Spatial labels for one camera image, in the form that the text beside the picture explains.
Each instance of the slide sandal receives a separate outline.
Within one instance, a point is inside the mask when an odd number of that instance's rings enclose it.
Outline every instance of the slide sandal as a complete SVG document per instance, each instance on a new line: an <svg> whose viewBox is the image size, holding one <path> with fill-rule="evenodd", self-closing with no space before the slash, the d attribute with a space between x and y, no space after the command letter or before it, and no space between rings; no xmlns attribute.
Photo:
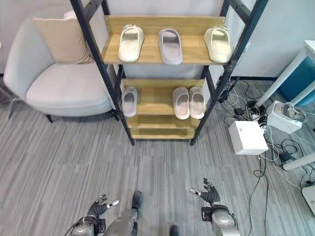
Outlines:
<svg viewBox="0 0 315 236"><path fill-rule="evenodd" d="M209 57L212 61L226 63L231 56L230 37L223 28L207 29L204 40L208 48Z"/></svg>
<svg viewBox="0 0 315 236"><path fill-rule="evenodd" d="M137 113L137 90L135 87L127 87L122 93L123 113L125 117L135 116Z"/></svg>
<svg viewBox="0 0 315 236"><path fill-rule="evenodd" d="M162 61L169 65L183 62L181 38L174 29L162 29L157 36Z"/></svg>
<svg viewBox="0 0 315 236"><path fill-rule="evenodd" d="M178 119L189 117L189 94L185 87L176 88L173 91L173 105L175 116Z"/></svg>
<svg viewBox="0 0 315 236"><path fill-rule="evenodd" d="M135 62L140 56L144 34L136 25L126 25L120 37L118 57L124 62Z"/></svg>
<svg viewBox="0 0 315 236"><path fill-rule="evenodd" d="M190 116L195 119L201 119L205 115L205 98L199 87L189 89L189 111Z"/></svg>

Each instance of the shoe rack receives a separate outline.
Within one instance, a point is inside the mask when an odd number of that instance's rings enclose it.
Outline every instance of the shoe rack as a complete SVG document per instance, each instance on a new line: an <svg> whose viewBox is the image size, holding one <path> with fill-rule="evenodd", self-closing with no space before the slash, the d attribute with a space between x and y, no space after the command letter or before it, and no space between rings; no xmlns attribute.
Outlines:
<svg viewBox="0 0 315 236"><path fill-rule="evenodd" d="M90 47L91 53L107 86L108 92L116 107L124 129L132 145L135 139L187 139L192 146L224 86L227 84L249 38L258 23L258 20L268 0L257 0L250 11L240 0L224 0L219 17L211 16L115 16L110 15L106 0L90 0L83 7L81 0L70 0L77 15L84 37ZM109 37L102 52L97 48L89 21L102 6ZM226 64L212 62L204 43L204 33L208 28L224 26L225 17L229 7L239 15L245 23L239 41L232 52L230 61ZM146 64L160 64L162 58L158 48L158 32L161 29L173 28L181 37L183 63L203 65L200 79L132 79L126 78L122 62L118 58L120 35L125 25L139 26L144 32L144 42L140 57L136 62ZM116 82L112 84L107 67L119 65ZM216 86L213 84L209 66L222 65L224 73L220 76ZM208 84L211 98L207 104L205 116L201 120L189 117L180 120L175 117L173 109L172 92L177 87L187 89L198 86L204 82ZM126 118L121 110L120 85L134 86L138 92L137 114Z"/></svg>

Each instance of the cushion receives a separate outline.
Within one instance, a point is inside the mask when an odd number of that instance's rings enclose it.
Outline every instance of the cushion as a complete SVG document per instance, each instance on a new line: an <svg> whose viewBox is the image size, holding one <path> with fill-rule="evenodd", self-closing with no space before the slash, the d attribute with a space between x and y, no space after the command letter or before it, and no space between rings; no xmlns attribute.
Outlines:
<svg viewBox="0 0 315 236"><path fill-rule="evenodd" d="M45 108L84 108L108 100L95 63L55 63L42 72L26 93L26 102Z"/></svg>
<svg viewBox="0 0 315 236"><path fill-rule="evenodd" d="M80 24L67 13L63 19L33 18L56 63L93 62Z"/></svg>

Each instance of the gray slipper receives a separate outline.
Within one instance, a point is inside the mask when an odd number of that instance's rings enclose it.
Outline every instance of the gray slipper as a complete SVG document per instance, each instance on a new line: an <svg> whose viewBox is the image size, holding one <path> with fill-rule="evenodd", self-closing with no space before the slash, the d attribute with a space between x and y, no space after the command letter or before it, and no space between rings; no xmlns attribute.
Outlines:
<svg viewBox="0 0 315 236"><path fill-rule="evenodd" d="M162 29L157 39L162 61L165 64L179 65L183 62L181 38L176 30Z"/></svg>

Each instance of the white armchair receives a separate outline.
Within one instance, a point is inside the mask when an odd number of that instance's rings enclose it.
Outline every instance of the white armchair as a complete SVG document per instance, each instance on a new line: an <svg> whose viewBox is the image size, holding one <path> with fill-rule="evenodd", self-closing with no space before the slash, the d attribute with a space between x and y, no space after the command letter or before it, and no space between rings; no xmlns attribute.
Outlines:
<svg viewBox="0 0 315 236"><path fill-rule="evenodd" d="M62 18L65 12L54 7L36 16ZM3 80L20 99L47 115L79 117L115 109L96 64L55 63L31 16L12 43Z"/></svg>

